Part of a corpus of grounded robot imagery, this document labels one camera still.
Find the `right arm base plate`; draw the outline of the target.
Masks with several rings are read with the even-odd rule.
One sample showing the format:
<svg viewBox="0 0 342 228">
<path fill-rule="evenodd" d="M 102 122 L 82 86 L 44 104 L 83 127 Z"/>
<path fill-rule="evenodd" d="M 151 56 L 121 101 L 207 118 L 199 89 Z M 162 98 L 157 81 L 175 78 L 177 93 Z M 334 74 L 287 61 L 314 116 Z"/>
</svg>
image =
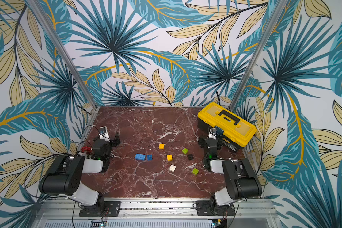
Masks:
<svg viewBox="0 0 342 228">
<path fill-rule="evenodd" d="M 232 205 L 219 206 L 212 200 L 196 201 L 198 216 L 234 216 L 236 214 Z"/>
</svg>

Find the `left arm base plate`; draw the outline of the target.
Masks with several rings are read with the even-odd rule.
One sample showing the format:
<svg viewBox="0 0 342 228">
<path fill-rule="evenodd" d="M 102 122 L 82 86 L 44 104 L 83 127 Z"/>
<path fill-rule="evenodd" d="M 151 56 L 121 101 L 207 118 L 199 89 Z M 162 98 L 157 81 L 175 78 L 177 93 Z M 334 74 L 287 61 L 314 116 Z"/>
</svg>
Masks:
<svg viewBox="0 0 342 228">
<path fill-rule="evenodd" d="M 118 217 L 120 201 L 105 201 L 93 206 L 81 206 L 79 217 Z"/>
</svg>

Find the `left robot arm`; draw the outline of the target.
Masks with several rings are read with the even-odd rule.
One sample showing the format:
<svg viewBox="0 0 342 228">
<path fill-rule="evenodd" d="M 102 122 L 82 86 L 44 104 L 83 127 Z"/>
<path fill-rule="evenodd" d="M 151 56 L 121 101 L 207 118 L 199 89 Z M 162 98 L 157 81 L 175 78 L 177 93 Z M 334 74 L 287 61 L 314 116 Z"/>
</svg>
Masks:
<svg viewBox="0 0 342 228">
<path fill-rule="evenodd" d="M 61 155 L 51 164 L 39 184 L 40 192 L 65 196 L 80 207 L 80 217 L 117 217 L 120 201 L 106 201 L 104 195 L 81 182 L 84 173 L 105 173 L 109 167 L 112 148 L 121 144 L 119 134 L 114 139 L 100 137 L 94 141 L 90 158 Z"/>
</svg>

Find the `long light blue lego brick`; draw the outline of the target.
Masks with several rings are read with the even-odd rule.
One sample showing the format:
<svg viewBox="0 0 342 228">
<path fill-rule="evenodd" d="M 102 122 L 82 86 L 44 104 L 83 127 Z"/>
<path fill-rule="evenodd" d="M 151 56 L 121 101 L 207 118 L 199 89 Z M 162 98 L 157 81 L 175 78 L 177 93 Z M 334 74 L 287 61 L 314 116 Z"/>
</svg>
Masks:
<svg viewBox="0 0 342 228">
<path fill-rule="evenodd" d="M 146 155 L 145 154 L 136 154 L 135 159 L 139 161 L 145 161 Z"/>
</svg>

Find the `black lego brick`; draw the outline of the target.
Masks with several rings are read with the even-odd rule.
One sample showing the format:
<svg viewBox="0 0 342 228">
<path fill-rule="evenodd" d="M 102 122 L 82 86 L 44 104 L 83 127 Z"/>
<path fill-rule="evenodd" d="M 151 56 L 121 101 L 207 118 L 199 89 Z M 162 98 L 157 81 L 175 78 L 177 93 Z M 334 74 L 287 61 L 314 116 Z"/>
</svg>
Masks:
<svg viewBox="0 0 342 228">
<path fill-rule="evenodd" d="M 194 159 L 193 154 L 189 154 L 189 155 L 187 155 L 187 157 L 188 157 L 188 160 L 193 160 Z"/>
</svg>

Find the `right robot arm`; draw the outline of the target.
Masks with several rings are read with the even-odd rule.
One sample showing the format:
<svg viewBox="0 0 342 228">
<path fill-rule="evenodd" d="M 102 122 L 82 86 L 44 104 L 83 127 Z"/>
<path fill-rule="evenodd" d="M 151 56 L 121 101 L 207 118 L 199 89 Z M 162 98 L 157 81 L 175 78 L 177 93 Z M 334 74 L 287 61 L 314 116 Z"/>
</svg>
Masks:
<svg viewBox="0 0 342 228">
<path fill-rule="evenodd" d="M 223 174 L 225 180 L 225 187 L 214 192 L 209 200 L 196 202 L 198 216 L 232 215 L 235 214 L 232 207 L 238 200 L 261 196 L 261 184 L 248 159 L 219 158 L 220 143 L 214 138 L 200 138 L 198 144 L 204 149 L 204 168 Z"/>
</svg>

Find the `white lego brick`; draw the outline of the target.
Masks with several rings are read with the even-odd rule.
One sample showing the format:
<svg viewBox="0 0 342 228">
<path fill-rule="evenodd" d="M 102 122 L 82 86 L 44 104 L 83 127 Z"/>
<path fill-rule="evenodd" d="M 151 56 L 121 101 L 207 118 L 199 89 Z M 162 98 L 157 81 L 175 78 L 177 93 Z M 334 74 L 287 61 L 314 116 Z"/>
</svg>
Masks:
<svg viewBox="0 0 342 228">
<path fill-rule="evenodd" d="M 175 169 L 176 169 L 176 166 L 171 165 L 169 168 L 169 171 L 173 173 L 173 172 L 175 172 Z"/>
</svg>

